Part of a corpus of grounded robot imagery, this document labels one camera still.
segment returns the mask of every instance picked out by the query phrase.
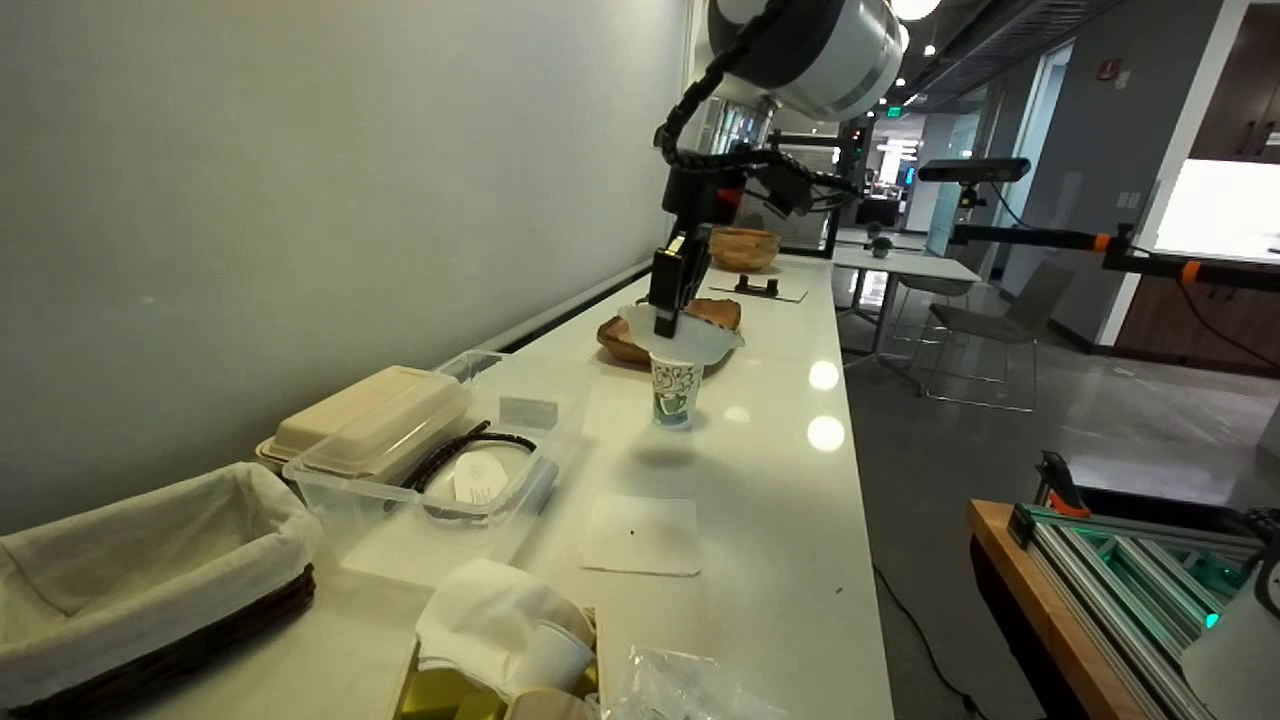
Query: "office chair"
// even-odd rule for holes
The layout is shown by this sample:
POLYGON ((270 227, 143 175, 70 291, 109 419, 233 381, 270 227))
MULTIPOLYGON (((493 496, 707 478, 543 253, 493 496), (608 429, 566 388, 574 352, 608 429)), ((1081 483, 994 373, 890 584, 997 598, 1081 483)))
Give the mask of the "office chair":
MULTIPOLYGON (((989 400, 972 400, 961 393, 929 393, 934 400, 961 400, 961 404, 989 404, 989 409, 1014 409, 1014 411, 1034 411, 1036 409, 1036 364, 1039 364, 1039 330, 1053 321, 1053 309, 1066 298, 1066 291, 1071 286, 1071 272, 1066 264, 1044 261, 1034 281, 1026 285, 1026 291, 1009 302, 1009 312, 972 312, 972 309, 955 309, 955 302, 929 302, 929 346, 934 346, 934 364, 929 377, 955 377, 964 385, 994 385, 989 377, 968 377, 968 373, 943 373, 943 355, 951 352, 951 343, 961 335, 968 341, 983 341, 983 343, 1002 343, 1002 346, 1020 346, 1028 355, 1028 395, 1020 404, 989 404, 989 400)), ((1002 395, 1014 393, 1014 355, 1005 355, 1005 385, 997 385, 1002 395)))

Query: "gray floor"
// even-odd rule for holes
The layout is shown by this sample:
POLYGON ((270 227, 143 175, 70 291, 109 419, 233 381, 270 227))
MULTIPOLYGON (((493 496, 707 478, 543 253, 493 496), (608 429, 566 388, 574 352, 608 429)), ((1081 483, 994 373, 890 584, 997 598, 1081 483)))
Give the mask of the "gray floor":
MULTIPOLYGON (((907 297, 893 327, 914 330, 914 312, 923 312, 923 297, 907 297)), ((845 315, 845 346, 864 343, 867 324, 845 315)), ((884 352, 907 355, 914 343, 890 335, 884 352)), ((857 352, 848 352, 848 388, 876 563, 919 615, 943 671, 997 720, 1044 716, 1044 708, 972 584, 968 501, 1028 501, 1039 453, 1058 446, 1081 483, 1280 504, 1280 478, 1265 478, 1252 464, 1252 445, 1280 404, 1275 381, 1047 343, 1036 411, 923 400, 901 364, 857 352)), ((882 615, 895 711, 903 720, 964 716, 884 597, 882 615)))

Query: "glass cup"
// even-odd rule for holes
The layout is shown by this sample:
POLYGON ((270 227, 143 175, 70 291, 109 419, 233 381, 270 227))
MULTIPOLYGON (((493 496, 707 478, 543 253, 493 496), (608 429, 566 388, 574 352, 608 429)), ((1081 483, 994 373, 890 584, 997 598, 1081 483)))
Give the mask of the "glass cup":
POLYGON ((663 429, 691 429, 705 364, 653 355, 653 419, 663 429))

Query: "white counter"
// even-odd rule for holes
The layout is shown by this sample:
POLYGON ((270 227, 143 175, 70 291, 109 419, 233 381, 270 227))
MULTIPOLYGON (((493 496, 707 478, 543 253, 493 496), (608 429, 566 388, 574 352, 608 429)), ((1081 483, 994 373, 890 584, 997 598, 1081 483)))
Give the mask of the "white counter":
MULTIPOLYGON (((650 377, 597 359, 597 324, 650 281, 530 343, 518 364, 584 393, 584 453, 520 563, 597 609, 606 682, 628 649, 721 655, 794 720, 893 716, 864 496, 834 309, 834 264, 786 261, 786 297, 740 297, 745 346, 705 385, 700 429, 658 433, 650 377), (597 496, 691 501, 705 573, 581 566, 597 496)), ((390 716, 419 597, 321 573, 317 609, 152 716, 390 716)))

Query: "white cloth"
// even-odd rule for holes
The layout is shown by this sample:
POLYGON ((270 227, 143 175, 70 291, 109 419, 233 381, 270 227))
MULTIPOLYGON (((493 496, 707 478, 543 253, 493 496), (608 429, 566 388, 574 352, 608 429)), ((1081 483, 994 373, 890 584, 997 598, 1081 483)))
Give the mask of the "white cloth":
POLYGON ((233 464, 0 541, 0 708, 170 649, 297 579, 321 523, 233 464))
POLYGON ((518 698, 531 686, 574 686, 591 663, 591 628, 548 584, 493 558, 452 573, 415 619, 419 667, 461 667, 518 698))

